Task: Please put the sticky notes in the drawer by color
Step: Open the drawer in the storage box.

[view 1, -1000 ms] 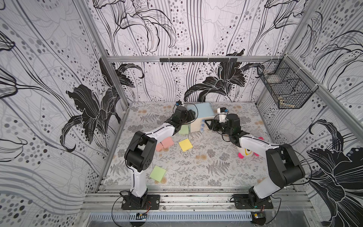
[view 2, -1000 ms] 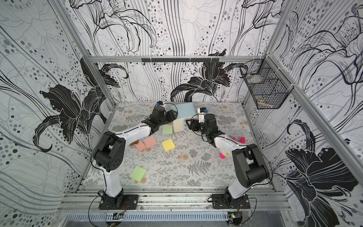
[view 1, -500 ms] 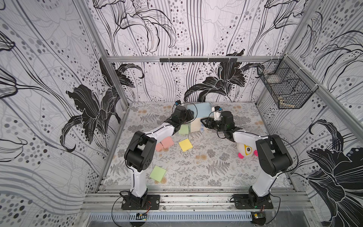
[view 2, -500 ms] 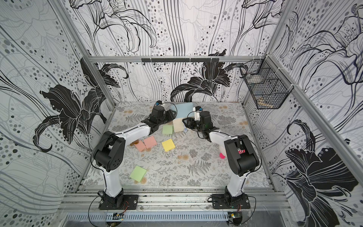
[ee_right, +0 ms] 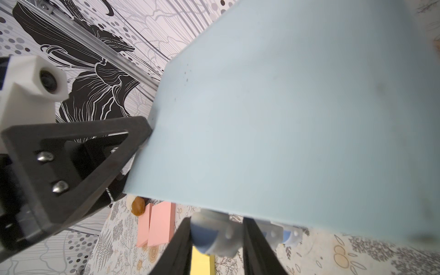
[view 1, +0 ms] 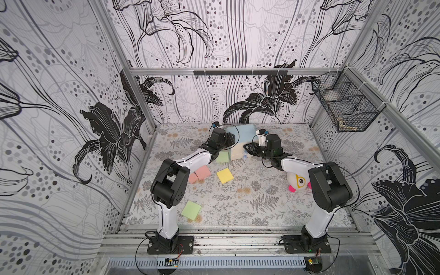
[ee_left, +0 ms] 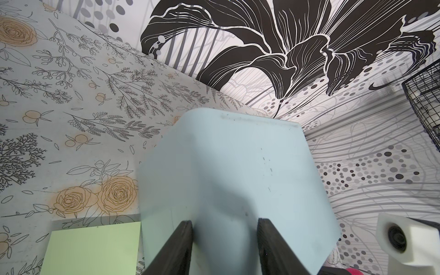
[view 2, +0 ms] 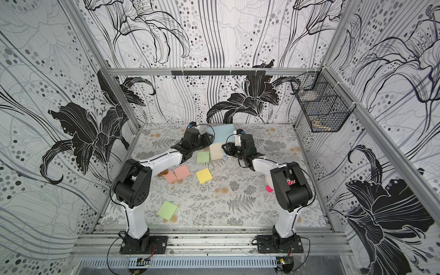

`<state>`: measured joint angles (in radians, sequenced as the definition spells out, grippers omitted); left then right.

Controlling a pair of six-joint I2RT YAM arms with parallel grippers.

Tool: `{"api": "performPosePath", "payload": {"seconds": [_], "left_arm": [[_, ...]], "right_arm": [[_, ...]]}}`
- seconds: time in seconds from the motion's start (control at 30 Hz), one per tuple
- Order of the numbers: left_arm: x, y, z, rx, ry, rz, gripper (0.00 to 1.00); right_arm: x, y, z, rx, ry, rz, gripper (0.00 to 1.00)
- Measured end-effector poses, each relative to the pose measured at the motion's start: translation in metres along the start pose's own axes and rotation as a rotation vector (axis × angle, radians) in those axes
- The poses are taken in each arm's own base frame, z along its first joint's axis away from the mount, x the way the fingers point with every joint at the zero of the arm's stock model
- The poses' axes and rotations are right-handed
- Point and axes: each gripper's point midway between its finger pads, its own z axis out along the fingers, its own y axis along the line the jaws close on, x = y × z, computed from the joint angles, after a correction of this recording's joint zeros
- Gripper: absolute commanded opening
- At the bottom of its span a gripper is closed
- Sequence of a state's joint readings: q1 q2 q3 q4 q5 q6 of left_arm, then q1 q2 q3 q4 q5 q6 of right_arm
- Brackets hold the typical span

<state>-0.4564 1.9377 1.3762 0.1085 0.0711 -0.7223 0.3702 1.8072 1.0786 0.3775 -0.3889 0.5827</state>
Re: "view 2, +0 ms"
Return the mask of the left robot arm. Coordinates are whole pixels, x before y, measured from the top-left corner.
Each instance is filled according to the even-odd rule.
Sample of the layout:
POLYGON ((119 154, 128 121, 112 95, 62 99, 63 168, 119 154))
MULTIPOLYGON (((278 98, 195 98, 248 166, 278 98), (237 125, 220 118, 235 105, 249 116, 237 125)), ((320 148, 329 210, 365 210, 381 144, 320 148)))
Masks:
POLYGON ((127 218, 126 235, 135 241, 149 233, 144 217, 144 202, 152 177, 190 159, 194 152, 214 143, 215 133, 200 133, 196 126, 188 126, 182 139, 165 152, 145 160, 128 159, 112 185, 115 203, 124 207, 127 218))

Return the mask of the pink sticky notes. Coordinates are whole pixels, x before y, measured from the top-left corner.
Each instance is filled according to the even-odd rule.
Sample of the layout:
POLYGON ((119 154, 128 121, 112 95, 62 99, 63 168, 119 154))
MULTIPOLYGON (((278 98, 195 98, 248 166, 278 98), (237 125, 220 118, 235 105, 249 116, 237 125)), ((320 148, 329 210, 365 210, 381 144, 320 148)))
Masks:
POLYGON ((169 184, 173 184, 178 180, 176 175, 171 170, 164 171, 163 177, 169 184))
POLYGON ((190 176, 190 171, 186 165, 182 165, 174 169, 174 174, 177 180, 182 181, 190 176))

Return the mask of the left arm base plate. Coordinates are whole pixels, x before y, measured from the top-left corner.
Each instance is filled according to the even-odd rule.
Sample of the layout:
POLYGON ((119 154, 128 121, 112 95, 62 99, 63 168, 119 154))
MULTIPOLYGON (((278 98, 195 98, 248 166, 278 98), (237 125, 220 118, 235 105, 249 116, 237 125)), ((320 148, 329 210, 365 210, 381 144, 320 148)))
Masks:
POLYGON ((165 254, 168 244, 167 236, 144 236, 135 239, 127 235, 123 238, 120 254, 165 254))

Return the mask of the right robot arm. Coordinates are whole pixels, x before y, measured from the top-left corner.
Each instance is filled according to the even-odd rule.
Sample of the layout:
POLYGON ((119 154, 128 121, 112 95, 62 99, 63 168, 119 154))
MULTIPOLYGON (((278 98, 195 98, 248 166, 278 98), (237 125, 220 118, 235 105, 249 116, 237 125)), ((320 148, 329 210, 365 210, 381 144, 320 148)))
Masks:
POLYGON ((313 199, 312 189, 303 169, 296 162, 278 163, 259 153, 251 134, 235 134, 236 141, 222 145, 223 151, 235 157, 243 168, 263 174, 274 192, 280 207, 278 220, 273 227, 273 242, 285 245, 295 238, 295 226, 301 211, 313 199))

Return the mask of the green sticky notes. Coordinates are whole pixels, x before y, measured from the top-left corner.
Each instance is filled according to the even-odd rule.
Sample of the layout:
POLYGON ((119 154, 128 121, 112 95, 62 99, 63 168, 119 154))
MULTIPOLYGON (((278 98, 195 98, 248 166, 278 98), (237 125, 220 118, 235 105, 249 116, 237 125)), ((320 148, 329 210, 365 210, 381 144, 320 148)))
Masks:
POLYGON ((200 151, 197 153, 198 163, 208 163, 210 161, 210 152, 200 151))
POLYGON ((178 209, 177 205, 175 205, 169 201, 165 201, 163 203, 163 205, 160 207, 160 209, 158 210, 158 216, 169 221, 172 219, 172 217, 176 213, 177 209, 178 209))

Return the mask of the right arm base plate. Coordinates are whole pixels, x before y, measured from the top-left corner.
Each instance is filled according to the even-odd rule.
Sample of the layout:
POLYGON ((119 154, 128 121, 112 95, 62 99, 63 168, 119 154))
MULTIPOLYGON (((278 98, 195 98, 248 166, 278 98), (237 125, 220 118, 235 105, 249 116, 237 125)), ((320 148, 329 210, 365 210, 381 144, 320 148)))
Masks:
POLYGON ((278 238, 276 235, 258 235, 252 241, 257 246, 260 254, 304 252, 303 243, 299 235, 294 234, 288 238, 278 238))

